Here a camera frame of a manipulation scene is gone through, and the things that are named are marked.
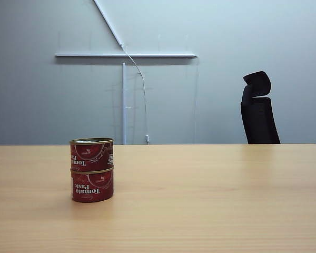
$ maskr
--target chair headrest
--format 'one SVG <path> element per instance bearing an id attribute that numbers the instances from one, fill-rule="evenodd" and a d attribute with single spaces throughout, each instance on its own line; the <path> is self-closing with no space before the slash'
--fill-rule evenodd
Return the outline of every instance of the chair headrest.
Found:
<path id="1" fill-rule="evenodd" d="M 252 86 L 251 96 L 264 96 L 270 92 L 270 80 L 263 71 L 255 72 L 243 77 L 247 85 Z"/>

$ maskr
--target wooden table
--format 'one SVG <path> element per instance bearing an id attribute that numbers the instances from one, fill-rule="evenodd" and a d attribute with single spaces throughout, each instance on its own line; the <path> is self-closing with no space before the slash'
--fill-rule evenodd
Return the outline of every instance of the wooden table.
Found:
<path id="1" fill-rule="evenodd" d="M 316 252 L 316 145 L 116 145 L 71 200 L 69 146 L 0 146 L 0 252 Z"/>

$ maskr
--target vertical pole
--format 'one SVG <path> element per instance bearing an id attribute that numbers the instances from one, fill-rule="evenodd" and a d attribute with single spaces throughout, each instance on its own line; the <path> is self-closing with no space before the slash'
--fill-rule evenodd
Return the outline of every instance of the vertical pole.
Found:
<path id="1" fill-rule="evenodd" d="M 122 127 L 122 142 L 123 145 L 126 145 L 126 64 L 123 62 L 122 64 L 122 120 L 123 120 L 123 127 Z"/>

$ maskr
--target tomato paste can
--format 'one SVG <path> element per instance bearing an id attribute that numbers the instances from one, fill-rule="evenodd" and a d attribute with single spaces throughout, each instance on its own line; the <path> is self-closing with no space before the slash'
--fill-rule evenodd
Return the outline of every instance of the tomato paste can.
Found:
<path id="1" fill-rule="evenodd" d="M 72 171 L 100 171 L 113 167 L 113 139 L 84 138 L 70 141 Z"/>
<path id="2" fill-rule="evenodd" d="M 72 173 L 72 199 L 77 202 L 98 202 L 112 197 L 113 167 L 101 171 Z"/>

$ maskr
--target cable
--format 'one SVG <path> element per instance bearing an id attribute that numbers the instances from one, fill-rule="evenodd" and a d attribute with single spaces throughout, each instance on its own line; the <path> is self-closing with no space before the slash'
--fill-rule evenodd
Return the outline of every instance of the cable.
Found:
<path id="1" fill-rule="evenodd" d="M 132 59 L 132 57 L 129 56 L 129 54 L 127 53 L 127 50 L 125 50 L 122 46 L 121 46 L 121 48 L 124 50 L 125 54 L 130 58 L 130 60 L 133 62 L 133 64 L 135 64 L 135 66 L 136 66 L 136 68 L 138 69 L 139 74 L 141 75 L 142 80 L 143 80 L 144 104 L 145 104 L 145 132 L 146 132 L 145 138 L 146 138 L 146 143 L 147 143 L 147 145 L 150 145 L 149 128 L 147 127 L 147 105 L 146 105 L 146 88 L 145 88 L 144 76 L 143 76 L 142 71 L 139 69 L 139 67 L 138 67 L 137 64 L 135 63 L 135 61 L 134 61 L 134 60 Z"/>

